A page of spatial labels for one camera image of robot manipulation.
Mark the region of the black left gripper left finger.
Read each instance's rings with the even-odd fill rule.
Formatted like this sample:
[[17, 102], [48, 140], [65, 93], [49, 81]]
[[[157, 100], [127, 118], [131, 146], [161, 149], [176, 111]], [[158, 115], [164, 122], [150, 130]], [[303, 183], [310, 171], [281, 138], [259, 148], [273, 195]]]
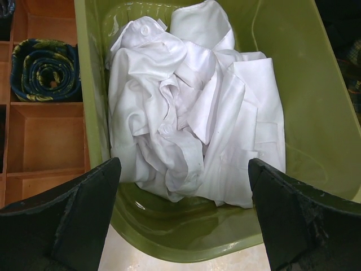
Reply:
[[1, 208], [1, 270], [98, 270], [120, 173], [111, 158]]

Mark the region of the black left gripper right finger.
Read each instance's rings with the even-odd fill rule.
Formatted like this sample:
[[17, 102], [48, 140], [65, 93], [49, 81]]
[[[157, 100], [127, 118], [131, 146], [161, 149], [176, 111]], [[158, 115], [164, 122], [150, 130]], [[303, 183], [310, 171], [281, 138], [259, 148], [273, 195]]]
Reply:
[[360, 204], [260, 159], [248, 173], [271, 270], [360, 270]]

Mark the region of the yellow plaid shirt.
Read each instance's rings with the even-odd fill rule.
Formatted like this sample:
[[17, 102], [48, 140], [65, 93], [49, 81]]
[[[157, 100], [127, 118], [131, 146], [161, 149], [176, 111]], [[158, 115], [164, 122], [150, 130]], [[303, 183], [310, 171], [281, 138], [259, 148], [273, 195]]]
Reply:
[[342, 34], [333, 25], [326, 30], [354, 110], [360, 117], [360, 37]]

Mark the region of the white collared shirt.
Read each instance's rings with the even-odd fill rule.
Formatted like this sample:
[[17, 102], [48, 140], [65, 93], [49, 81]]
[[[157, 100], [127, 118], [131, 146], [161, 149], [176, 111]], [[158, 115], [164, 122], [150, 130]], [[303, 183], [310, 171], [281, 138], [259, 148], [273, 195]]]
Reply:
[[115, 35], [105, 61], [111, 155], [122, 183], [171, 202], [200, 196], [252, 208], [248, 163], [285, 171], [284, 115], [272, 59], [235, 50], [216, 1], [143, 16]]

